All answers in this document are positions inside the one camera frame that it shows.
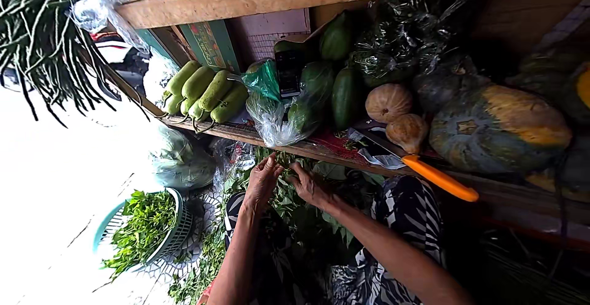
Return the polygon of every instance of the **orange knife handle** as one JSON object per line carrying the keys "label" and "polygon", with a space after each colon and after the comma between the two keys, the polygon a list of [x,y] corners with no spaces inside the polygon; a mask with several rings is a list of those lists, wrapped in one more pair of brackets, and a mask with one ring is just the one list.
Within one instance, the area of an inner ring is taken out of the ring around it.
{"label": "orange knife handle", "polygon": [[402,157],[402,162],[413,169],[413,171],[424,176],[424,178],[435,183],[440,188],[454,195],[455,197],[470,202],[474,202],[479,199],[479,194],[477,194],[473,188],[466,188],[448,174],[443,173],[431,165],[419,161],[418,158],[419,156],[417,155],[406,155]]}

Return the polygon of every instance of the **hand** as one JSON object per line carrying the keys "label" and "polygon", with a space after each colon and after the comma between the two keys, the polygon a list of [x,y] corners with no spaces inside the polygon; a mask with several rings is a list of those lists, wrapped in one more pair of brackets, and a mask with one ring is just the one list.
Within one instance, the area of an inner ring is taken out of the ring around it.
{"label": "hand", "polygon": [[253,208],[256,214],[266,209],[277,185],[278,175],[284,170],[281,165],[276,163],[276,155],[275,152],[270,154],[250,172],[250,182],[242,207]]}
{"label": "hand", "polygon": [[325,211],[328,208],[327,205],[333,202],[335,197],[326,193],[313,180],[313,174],[307,173],[301,167],[299,162],[291,163],[289,167],[293,169],[299,176],[299,179],[294,176],[287,178],[287,181],[295,187],[297,194],[307,203],[314,205],[322,211]]}

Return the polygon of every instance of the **leafy greens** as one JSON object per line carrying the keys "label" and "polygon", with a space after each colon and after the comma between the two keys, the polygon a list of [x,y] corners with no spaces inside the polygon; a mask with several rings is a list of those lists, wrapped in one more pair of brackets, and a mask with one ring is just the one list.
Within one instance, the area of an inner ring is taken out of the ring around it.
{"label": "leafy greens", "polygon": [[176,224],[176,203],[168,192],[135,191],[125,202],[122,215],[132,217],[113,235],[117,253],[103,260],[103,268],[114,268],[114,281],[130,267],[145,263]]}

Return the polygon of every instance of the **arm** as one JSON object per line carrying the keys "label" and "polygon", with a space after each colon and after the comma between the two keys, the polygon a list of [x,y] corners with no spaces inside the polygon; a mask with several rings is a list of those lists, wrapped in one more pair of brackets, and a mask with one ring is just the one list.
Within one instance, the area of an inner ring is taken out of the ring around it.
{"label": "arm", "polygon": [[395,279],[416,293],[424,304],[471,304],[461,286],[429,257],[340,197],[324,192],[299,163],[292,164],[291,168],[299,175],[299,179],[289,179],[297,194],[345,226]]}
{"label": "arm", "polygon": [[283,168],[272,153],[250,172],[250,182],[235,225],[230,247],[211,288],[207,304],[245,304],[252,280],[252,261],[260,215],[266,208]]}

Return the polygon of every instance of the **woman's right hand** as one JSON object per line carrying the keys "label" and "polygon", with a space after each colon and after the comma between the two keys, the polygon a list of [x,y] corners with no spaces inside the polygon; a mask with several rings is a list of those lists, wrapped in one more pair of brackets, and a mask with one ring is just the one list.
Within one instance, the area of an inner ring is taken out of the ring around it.
{"label": "woman's right hand", "polygon": [[301,167],[299,162],[291,163],[289,167],[293,169],[299,176],[299,179],[294,176],[287,178],[287,181],[295,187],[297,194],[307,203],[314,205],[322,211],[325,211],[328,208],[327,206],[333,202],[334,196],[326,193],[313,180],[313,173],[307,173]]}

